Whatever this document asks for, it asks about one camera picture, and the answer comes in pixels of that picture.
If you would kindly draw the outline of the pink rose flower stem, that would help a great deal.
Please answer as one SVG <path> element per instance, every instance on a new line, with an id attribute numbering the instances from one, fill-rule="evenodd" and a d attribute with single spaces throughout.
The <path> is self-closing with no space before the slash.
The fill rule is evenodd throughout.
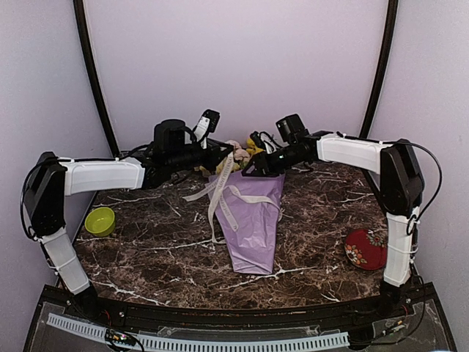
<path id="1" fill-rule="evenodd" d="M 233 146 L 233 158 L 240 165 L 240 168 L 243 169 L 250 161 L 251 155 L 235 140 L 228 140 L 226 143 Z"/>

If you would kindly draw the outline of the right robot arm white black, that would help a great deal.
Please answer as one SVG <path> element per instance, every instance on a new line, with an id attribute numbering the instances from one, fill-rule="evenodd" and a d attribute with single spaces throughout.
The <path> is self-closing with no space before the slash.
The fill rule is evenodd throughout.
<path id="1" fill-rule="evenodd" d="M 377 201 L 388 224 L 388 253 L 383 280 L 400 287 L 411 276 L 418 246 L 424 179 L 408 140 L 376 142 L 331 131 L 309 132 L 301 118 L 287 116 L 276 123 L 285 146 L 260 152 L 242 174 L 277 177 L 299 163 L 317 161 L 354 166 L 379 177 Z"/>

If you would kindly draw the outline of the yellow fuzzy poppy stem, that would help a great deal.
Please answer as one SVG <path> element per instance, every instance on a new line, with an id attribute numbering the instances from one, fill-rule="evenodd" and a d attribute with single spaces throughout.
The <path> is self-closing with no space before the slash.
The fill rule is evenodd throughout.
<path id="1" fill-rule="evenodd" d="M 247 153 L 252 157 L 258 153 L 264 152 L 265 150 L 262 148 L 259 148 L 256 146 L 254 143 L 253 139 L 251 137 L 248 137 L 246 140 L 246 145 L 247 148 L 245 149 Z"/>

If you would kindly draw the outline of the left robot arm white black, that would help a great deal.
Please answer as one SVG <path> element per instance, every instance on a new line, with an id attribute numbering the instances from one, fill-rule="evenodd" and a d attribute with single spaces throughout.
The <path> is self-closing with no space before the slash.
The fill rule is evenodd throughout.
<path id="1" fill-rule="evenodd" d="M 74 306 L 88 320 L 103 314 L 93 284 L 78 259 L 67 231 L 67 198 L 76 194 L 125 189 L 154 189 L 178 172 L 202 166 L 213 171 L 233 152 L 226 142 L 209 138 L 212 127 L 189 128 L 182 120 L 164 120 L 153 140 L 115 158 L 59 157 L 44 152 L 21 190 L 20 215 L 25 235 L 39 243 L 45 258 L 75 296 Z"/>

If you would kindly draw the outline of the pink purple wrapping paper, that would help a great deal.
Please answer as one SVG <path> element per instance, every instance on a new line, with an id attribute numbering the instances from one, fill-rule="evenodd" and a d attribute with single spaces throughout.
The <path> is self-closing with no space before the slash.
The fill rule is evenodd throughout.
<path id="1" fill-rule="evenodd" d="M 273 272 L 284 175 L 244 177 L 231 173 L 215 214 L 239 274 Z"/>

